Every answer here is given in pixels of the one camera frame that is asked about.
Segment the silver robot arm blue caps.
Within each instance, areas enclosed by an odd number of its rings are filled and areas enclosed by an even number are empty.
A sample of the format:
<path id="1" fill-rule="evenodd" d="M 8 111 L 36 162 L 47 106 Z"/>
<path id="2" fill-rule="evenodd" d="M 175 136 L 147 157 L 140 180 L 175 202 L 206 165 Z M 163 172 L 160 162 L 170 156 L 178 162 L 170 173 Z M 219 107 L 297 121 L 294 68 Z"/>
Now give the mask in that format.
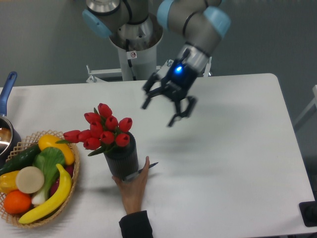
<path id="1" fill-rule="evenodd" d="M 177 119 L 190 117 L 197 98 L 188 92 L 230 27 L 229 16 L 218 8 L 220 3 L 219 0 L 164 0 L 158 7 L 159 25 L 182 35 L 186 42 L 165 76 L 153 73 L 144 84 L 147 98 L 142 108 L 146 109 L 153 97 L 167 97 L 175 104 L 169 127 Z"/>

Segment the dark sleeved forearm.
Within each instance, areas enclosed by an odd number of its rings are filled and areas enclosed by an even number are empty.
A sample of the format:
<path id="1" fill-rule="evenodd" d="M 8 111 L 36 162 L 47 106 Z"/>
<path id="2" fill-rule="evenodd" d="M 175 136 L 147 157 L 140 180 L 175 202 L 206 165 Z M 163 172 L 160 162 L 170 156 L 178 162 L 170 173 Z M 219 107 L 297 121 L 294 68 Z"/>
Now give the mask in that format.
<path id="1" fill-rule="evenodd" d="M 153 229 L 147 211 L 128 214 L 119 221 L 123 238 L 153 238 Z"/>

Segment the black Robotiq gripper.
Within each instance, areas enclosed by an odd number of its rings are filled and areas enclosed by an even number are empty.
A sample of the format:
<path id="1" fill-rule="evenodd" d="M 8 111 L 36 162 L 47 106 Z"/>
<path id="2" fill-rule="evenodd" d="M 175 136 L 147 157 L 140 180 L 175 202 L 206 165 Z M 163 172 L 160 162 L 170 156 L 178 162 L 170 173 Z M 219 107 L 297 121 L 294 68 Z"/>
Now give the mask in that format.
<path id="1" fill-rule="evenodd" d="M 172 127 L 177 118 L 189 118 L 197 103 L 197 98 L 187 96 L 189 89 L 196 80 L 198 73 L 188 64 L 176 59 L 168 70 L 166 76 L 161 80 L 161 86 L 151 90 L 152 86 L 160 81 L 159 75 L 153 73 L 143 86 L 146 93 L 146 100 L 142 105 L 142 109 L 146 109 L 151 98 L 160 95 L 161 93 L 171 99 L 175 104 L 175 114 L 172 116 L 168 127 Z M 188 101 L 187 108 L 181 111 L 181 100 L 186 97 Z"/>

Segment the person's hand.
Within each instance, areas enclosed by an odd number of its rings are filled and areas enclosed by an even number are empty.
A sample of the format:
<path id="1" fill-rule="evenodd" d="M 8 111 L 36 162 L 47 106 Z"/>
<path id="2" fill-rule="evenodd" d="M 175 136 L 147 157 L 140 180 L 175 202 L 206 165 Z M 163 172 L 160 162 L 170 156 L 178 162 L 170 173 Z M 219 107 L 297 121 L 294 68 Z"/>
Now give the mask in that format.
<path id="1" fill-rule="evenodd" d="M 112 176 L 112 179 L 120 190 L 123 207 L 127 215 L 142 210 L 142 201 L 148 180 L 149 165 L 150 159 L 149 156 L 147 156 L 143 171 L 129 183 L 124 183 L 119 178 Z"/>

